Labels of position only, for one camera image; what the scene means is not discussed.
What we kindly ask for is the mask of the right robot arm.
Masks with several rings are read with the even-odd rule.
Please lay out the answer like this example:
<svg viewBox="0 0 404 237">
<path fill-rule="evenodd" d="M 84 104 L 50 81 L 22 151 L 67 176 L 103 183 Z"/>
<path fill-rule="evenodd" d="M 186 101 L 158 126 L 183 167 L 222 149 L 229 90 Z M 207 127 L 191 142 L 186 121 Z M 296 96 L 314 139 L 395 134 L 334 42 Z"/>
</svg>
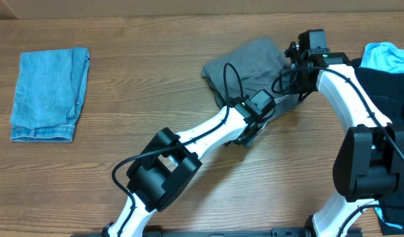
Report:
<svg viewBox="0 0 404 237">
<path fill-rule="evenodd" d="M 291 68 L 279 75 L 272 91 L 297 94 L 303 101 L 320 92 L 345 132 L 334 162 L 335 191 L 303 228 L 275 228 L 275 236 L 362 236 L 352 224 L 366 209 L 404 183 L 404 128 L 394 126 L 367 95 L 345 53 L 332 53 L 325 32 L 307 30 L 285 50 Z"/>
</svg>

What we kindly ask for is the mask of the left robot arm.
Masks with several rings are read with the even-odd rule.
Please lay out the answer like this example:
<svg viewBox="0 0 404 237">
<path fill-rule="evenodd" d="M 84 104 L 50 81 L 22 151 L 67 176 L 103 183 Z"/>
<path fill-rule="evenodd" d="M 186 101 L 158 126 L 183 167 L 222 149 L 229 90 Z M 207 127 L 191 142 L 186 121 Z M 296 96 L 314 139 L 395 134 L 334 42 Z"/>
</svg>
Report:
<svg viewBox="0 0 404 237">
<path fill-rule="evenodd" d="M 157 132 L 139 155 L 120 162 L 130 164 L 129 182 L 120 188 L 127 201 L 102 236 L 142 236 L 153 214 L 166 209 L 184 191 L 204 156 L 231 142 L 249 145 L 275 105 L 273 96 L 260 90 L 252 97 L 228 100 L 217 115 L 195 128 Z"/>
</svg>

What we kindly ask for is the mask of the grey shorts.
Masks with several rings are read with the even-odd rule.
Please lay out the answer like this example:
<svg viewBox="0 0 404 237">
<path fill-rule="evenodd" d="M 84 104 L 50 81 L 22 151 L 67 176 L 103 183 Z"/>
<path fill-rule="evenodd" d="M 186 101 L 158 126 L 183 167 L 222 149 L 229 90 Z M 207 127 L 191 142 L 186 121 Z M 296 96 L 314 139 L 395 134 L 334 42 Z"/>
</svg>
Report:
<svg viewBox="0 0 404 237">
<path fill-rule="evenodd" d="M 298 96 L 295 94 L 282 95 L 271 90 L 273 81 L 281 72 L 290 67 L 283 51 L 276 46 L 272 38 L 265 36 L 254 39 L 233 52 L 207 63 L 202 68 L 201 75 L 207 79 L 214 91 L 219 107 L 226 104 L 223 82 L 226 63 L 231 63 L 234 66 L 226 69 L 226 80 L 231 98 L 237 98 L 241 95 L 252 97 L 262 89 L 274 97 L 276 106 L 273 111 L 267 114 L 267 120 L 261 123 L 262 128 L 268 122 L 300 104 Z"/>
</svg>

